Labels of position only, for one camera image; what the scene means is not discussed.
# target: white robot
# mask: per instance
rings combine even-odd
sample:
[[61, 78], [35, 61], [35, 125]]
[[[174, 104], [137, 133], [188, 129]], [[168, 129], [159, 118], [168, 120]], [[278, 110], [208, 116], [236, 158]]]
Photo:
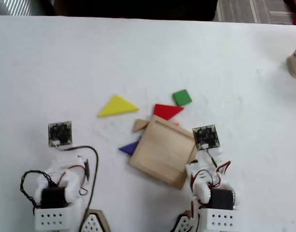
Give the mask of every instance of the white robot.
[[[60, 147], [70, 144], [70, 122], [49, 124], [49, 146], [55, 146], [62, 152], [44, 172], [27, 171], [21, 178], [20, 190], [33, 204], [35, 230], [109, 232], [110, 228], [102, 211], [90, 210], [99, 164], [97, 151], [91, 146]], [[92, 150], [96, 155], [90, 193], [86, 189], [90, 180], [88, 159], [66, 152], [84, 148]], [[34, 197], [29, 196], [24, 189], [24, 181], [29, 173], [41, 174]]]
[[[212, 129], [215, 137], [211, 131], [205, 131], [207, 128]], [[193, 133], [199, 153], [198, 160], [186, 165], [192, 191], [190, 210], [179, 215], [171, 232], [238, 232], [239, 197], [225, 175], [231, 161], [219, 159], [214, 125], [193, 129]], [[213, 139], [206, 141], [201, 137]]]

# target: red wire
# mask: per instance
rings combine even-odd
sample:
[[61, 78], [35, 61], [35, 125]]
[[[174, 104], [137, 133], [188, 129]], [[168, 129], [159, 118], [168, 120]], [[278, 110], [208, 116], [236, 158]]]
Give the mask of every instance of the red wire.
[[[73, 165], [73, 166], [70, 166], [70, 167], [68, 167], [67, 169], [72, 169], [72, 168], [77, 168], [77, 167], [81, 167], [81, 168], [83, 168], [84, 169], [84, 171], [85, 171], [85, 167], [84, 166], [82, 166], [82, 165]], [[59, 178], [59, 180], [58, 180], [58, 182], [57, 182], [57, 185], [59, 186], [60, 185], [60, 182], [61, 182], [61, 180], [62, 180], [62, 177], [65, 175], [65, 172], [61, 175], [61, 177]]]
[[221, 184], [221, 178], [220, 178], [219, 174], [217, 173], [216, 175], [217, 175], [217, 177], [219, 178], [219, 182], [217, 182], [215, 185], [213, 185], [213, 188], [217, 188], [217, 187], [219, 187], [220, 184]]
[[229, 165], [231, 164], [231, 161], [227, 161], [226, 163], [222, 164], [221, 166], [219, 166], [215, 171], [218, 172], [221, 168], [225, 167], [223, 174], [225, 174], [227, 168], [229, 167]]
[[67, 169], [76, 168], [76, 167], [82, 167], [85, 170], [85, 167], [82, 165], [73, 165], [71, 167], [68, 167]]

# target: white table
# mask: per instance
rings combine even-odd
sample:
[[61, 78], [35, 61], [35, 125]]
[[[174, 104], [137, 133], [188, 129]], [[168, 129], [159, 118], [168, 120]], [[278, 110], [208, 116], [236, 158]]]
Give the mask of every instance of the white table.
[[[91, 208], [113, 232], [168, 232], [189, 187], [150, 178], [117, 148], [138, 138], [134, 119], [186, 88], [193, 102], [174, 120], [216, 125], [241, 231], [296, 232], [296, 79], [285, 64], [295, 48], [295, 26], [0, 16], [0, 231], [33, 231], [21, 175], [59, 154], [47, 124], [71, 120], [74, 144], [100, 156]], [[113, 94], [140, 110], [97, 118]]]

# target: black wire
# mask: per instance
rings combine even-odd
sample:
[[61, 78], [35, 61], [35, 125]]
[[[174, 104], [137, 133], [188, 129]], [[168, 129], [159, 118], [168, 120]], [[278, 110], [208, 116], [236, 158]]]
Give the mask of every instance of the black wire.
[[80, 195], [80, 196], [85, 196], [85, 195], [87, 195], [88, 193], [89, 193], [89, 191], [88, 191], [88, 190], [86, 190], [86, 189], [85, 189], [85, 188], [83, 188], [83, 187], [81, 187], [81, 188], [80, 188], [80, 190], [79, 190], [79, 195]]
[[80, 148], [90, 148], [90, 149], [92, 149], [94, 151], [95, 156], [96, 156], [96, 165], [95, 165], [94, 180], [93, 180], [93, 184], [92, 184], [90, 199], [89, 199], [88, 205], [87, 205], [87, 207], [85, 209], [85, 214], [84, 214], [84, 217], [82, 218], [82, 221], [81, 221], [81, 224], [80, 224], [80, 227], [79, 227], [79, 232], [81, 231], [82, 226], [84, 225], [85, 218], [86, 218], [86, 216], [88, 214], [90, 204], [92, 202], [93, 193], [94, 193], [94, 186], [95, 186], [95, 181], [96, 181], [96, 175], [97, 175], [98, 167], [99, 167], [99, 155], [98, 155], [98, 152], [95, 150], [95, 148], [92, 147], [92, 146], [86, 146], [86, 145], [84, 145], [84, 146], [74, 146], [74, 147], [70, 147], [70, 148], [67, 148], [67, 149], [64, 149], [64, 150], [61, 150], [61, 149], [58, 148], [59, 151], [72, 151], [72, 150], [76, 150], [76, 149], [80, 149]]
[[51, 176], [48, 175], [47, 173], [43, 172], [43, 171], [40, 171], [40, 170], [30, 170], [30, 171], [27, 171], [23, 174], [23, 176], [21, 177], [21, 183], [20, 183], [20, 191], [26, 196], [26, 198], [32, 202], [33, 204], [33, 214], [34, 214], [34, 210], [35, 208], [39, 208], [40, 206], [36, 204], [36, 201], [34, 200], [33, 197], [29, 196], [27, 194], [27, 192], [24, 190], [24, 187], [23, 187], [23, 184], [24, 184], [24, 181], [26, 179], [26, 176], [29, 174], [29, 173], [38, 173], [38, 174], [42, 174], [48, 181], [48, 186], [49, 187], [53, 187], [53, 186], [57, 186], [57, 184], [55, 182], [52, 181], [51, 179]]
[[215, 160], [214, 160], [214, 158], [210, 155], [210, 153], [209, 153], [209, 151], [208, 151], [208, 149], [206, 149], [206, 152], [208, 153], [208, 155], [210, 156], [210, 158], [211, 158], [211, 160], [212, 160], [212, 163], [214, 164], [214, 166], [215, 167], [217, 167], [217, 164], [216, 164], [216, 162], [215, 162]]

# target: black chip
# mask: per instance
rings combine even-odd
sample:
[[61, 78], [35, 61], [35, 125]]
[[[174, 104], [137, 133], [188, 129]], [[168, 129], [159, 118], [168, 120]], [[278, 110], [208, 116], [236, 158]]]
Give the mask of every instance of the black chip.
[[58, 145], [72, 144], [71, 121], [51, 123], [48, 125], [49, 146], [55, 146], [53, 141], [60, 141]]
[[193, 134], [197, 151], [220, 146], [215, 125], [193, 128]]

